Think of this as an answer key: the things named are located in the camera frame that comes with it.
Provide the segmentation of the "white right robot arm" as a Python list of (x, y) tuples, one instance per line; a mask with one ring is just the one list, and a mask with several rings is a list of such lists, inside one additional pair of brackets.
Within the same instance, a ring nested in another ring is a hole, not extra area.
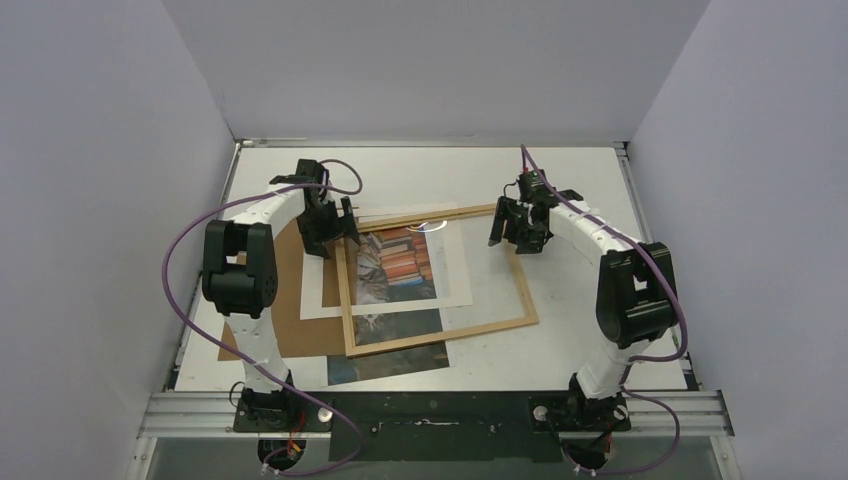
[(490, 245), (507, 241), (518, 255), (539, 254), (559, 238), (598, 271), (595, 316), (604, 340), (574, 375), (580, 392), (565, 402), (568, 421), (588, 429), (604, 417), (603, 399), (619, 392), (633, 357), (679, 321), (670, 253), (609, 226), (575, 191), (553, 192), (541, 171), (524, 170), (516, 184), (518, 198), (497, 201)]

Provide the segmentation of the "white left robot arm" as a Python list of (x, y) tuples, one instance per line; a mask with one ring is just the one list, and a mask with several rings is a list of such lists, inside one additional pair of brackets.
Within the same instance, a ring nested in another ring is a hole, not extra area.
[(282, 431), (297, 420), (299, 405), (284, 391), (292, 384), (278, 348), (271, 306), (281, 287), (274, 240), (290, 224), (301, 235), (306, 254), (328, 259), (329, 245), (356, 240), (351, 198), (330, 180), (332, 160), (301, 159), (294, 173), (278, 175), (265, 193), (243, 200), (245, 210), (212, 220), (204, 231), (201, 289), (235, 337), (234, 350), (245, 368), (245, 389), (268, 394), (259, 416)]

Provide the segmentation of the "white mat board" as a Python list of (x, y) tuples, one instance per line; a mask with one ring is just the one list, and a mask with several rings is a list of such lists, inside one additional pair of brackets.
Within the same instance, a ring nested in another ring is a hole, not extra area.
[[(365, 214), (365, 221), (383, 220), (391, 216), (403, 216), (422, 213), (425, 210), (434, 210), (435, 206), (447, 206), (448, 204), (423, 205), (418, 207), (403, 207), (392, 211), (387, 208), (365, 208), (356, 212)], [(435, 300), (402, 302), (400, 304), (355, 306), (353, 303), (353, 314), (386, 313), (402, 306), (410, 310), (453, 308), (473, 305), (471, 285), (465, 255), (462, 229), (459, 220), (436, 221), (412, 225), (411, 227), (400, 227), (411, 231), (420, 232), (425, 235), (429, 252), (431, 271), (437, 289)], [(347, 243), (346, 259), (350, 246)], [(307, 286), (317, 286), (323, 279), (322, 267), (317, 260), (306, 260), (304, 257), (302, 293), (301, 293), (301, 319), (326, 318), (339, 315), (339, 307), (319, 307), (320, 293), (307, 293)]]

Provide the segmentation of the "colourful photo print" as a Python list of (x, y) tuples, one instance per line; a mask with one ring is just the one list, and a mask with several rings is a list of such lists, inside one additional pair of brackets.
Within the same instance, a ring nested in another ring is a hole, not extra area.
[[(350, 246), (348, 273), (355, 306), (400, 304), (435, 300), (437, 289), (431, 271), (425, 235), (405, 228), (373, 231)], [(438, 309), (410, 310), (399, 306), (391, 312), (365, 313), (353, 317), (354, 341), (371, 345), (443, 330)], [(443, 342), (326, 360), (330, 386), (448, 368)]]

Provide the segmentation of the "wooden picture frame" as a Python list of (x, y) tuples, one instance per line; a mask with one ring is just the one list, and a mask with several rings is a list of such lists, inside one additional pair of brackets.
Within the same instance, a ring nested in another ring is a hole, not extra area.
[[(412, 215), (404, 215), (391, 219), (362, 221), (358, 223), (357, 227), (360, 233), (366, 233), (372, 231), (389, 230), (400, 227), (410, 227), (412, 225), (428, 222), (452, 221), (481, 216), (493, 216), (495, 210), (496, 206), (494, 204), (468, 206)], [(507, 259), (509, 261), (509, 266), (511, 268), (513, 279), (515, 281), (515, 286), (519, 294), (519, 300), (521, 302), (522, 309), (524, 312), (524, 315), (522, 317), (501, 320), (485, 325), (470, 326), (455, 330), (441, 331), (418, 335), (414, 337), (383, 341), (369, 345), (357, 345), (355, 342), (355, 322), (348, 280), (346, 243), (344, 240), (336, 241), (335, 254), (339, 296), (341, 303), (341, 324), (344, 336), (345, 355), (347, 357), (358, 357), (362, 355), (371, 355), (400, 349), (418, 347), (422, 345), (429, 345), (449, 340), (464, 339), (515, 328), (537, 325), (539, 323), (538, 313), (533, 302), (532, 294), (527, 283), (527, 279), (524, 274), (521, 262), (515, 253), (513, 253), (511, 250), (508, 250)]]

